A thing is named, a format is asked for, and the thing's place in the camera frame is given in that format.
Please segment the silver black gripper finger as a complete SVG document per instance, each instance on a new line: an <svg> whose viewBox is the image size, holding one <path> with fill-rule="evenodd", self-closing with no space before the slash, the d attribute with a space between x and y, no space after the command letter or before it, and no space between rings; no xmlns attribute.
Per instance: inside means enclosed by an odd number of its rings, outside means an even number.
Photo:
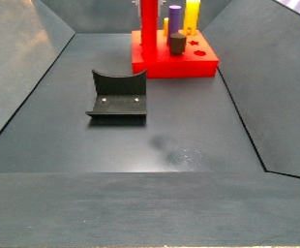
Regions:
<svg viewBox="0 0 300 248"><path fill-rule="evenodd" d="M157 12L160 13L160 7L165 3L165 0L157 0Z"/></svg>
<svg viewBox="0 0 300 248"><path fill-rule="evenodd" d="M141 0L132 0L132 4L137 7L137 15L141 16Z"/></svg>

